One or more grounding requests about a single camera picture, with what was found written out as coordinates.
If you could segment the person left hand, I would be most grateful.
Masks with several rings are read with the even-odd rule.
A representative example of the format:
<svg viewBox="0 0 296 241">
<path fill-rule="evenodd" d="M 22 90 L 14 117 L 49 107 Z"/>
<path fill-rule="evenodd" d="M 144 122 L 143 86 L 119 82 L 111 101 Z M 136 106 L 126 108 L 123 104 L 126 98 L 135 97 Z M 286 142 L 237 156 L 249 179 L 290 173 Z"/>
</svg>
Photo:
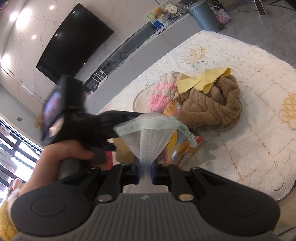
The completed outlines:
<svg viewBox="0 0 296 241">
<path fill-rule="evenodd" d="M 84 149 L 76 140 L 62 141 L 46 146 L 29 181 L 20 190 L 19 195 L 24 195 L 54 182 L 61 161 L 69 158 L 89 160 L 93 156 L 91 151 Z"/>
</svg>

